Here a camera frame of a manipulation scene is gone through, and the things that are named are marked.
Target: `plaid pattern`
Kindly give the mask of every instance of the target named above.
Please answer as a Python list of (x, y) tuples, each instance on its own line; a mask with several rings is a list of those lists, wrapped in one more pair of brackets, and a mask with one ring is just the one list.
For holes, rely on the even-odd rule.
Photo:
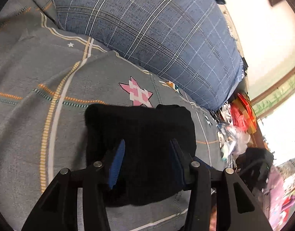
[(243, 76), (215, 0), (54, 0), (64, 30), (89, 35), (217, 110)]

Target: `silver bolt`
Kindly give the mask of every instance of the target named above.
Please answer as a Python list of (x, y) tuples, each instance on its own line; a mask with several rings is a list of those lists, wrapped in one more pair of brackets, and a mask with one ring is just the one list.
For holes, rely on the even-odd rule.
[(102, 162), (101, 161), (96, 161), (93, 163), (94, 167), (101, 167), (102, 166)]
[(227, 167), (225, 169), (225, 172), (227, 172), (229, 175), (233, 174), (234, 173), (234, 169), (230, 168), (230, 167)]
[(60, 170), (60, 174), (62, 174), (62, 175), (66, 175), (68, 173), (68, 168), (62, 168), (61, 170)]
[(199, 166), (200, 166), (200, 163), (197, 162), (197, 161), (193, 161), (193, 162), (191, 163), (191, 166), (193, 166), (193, 167), (199, 167)]

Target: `gray bedsheet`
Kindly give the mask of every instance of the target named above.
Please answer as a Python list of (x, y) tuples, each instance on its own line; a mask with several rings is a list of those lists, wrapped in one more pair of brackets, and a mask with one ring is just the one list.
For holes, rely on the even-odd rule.
[[(93, 38), (59, 30), (56, 19), (51, 0), (9, 0), (0, 14), (0, 211), (14, 230), (61, 168), (85, 167), (84, 112), (91, 103), (184, 106), (195, 124), (196, 156), (224, 168), (207, 110)], [(188, 201), (189, 192), (179, 192), (142, 207), (108, 208), (110, 227), (179, 230)]]

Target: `folded black clothing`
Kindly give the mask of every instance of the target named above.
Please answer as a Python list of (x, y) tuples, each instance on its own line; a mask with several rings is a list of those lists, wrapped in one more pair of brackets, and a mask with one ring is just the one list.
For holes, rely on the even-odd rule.
[(172, 143), (184, 154), (196, 151), (190, 112), (178, 105), (122, 107), (93, 104), (85, 112), (88, 129), (87, 166), (125, 140), (125, 154), (116, 185), (106, 191), (107, 206), (145, 205), (164, 200), (184, 187)]

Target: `wall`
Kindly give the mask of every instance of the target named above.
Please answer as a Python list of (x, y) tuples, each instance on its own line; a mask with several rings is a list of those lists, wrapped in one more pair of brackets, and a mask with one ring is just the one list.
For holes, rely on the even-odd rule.
[(285, 0), (274, 7), (268, 0), (226, 0), (226, 6), (249, 65), (254, 99), (295, 66), (295, 14)]

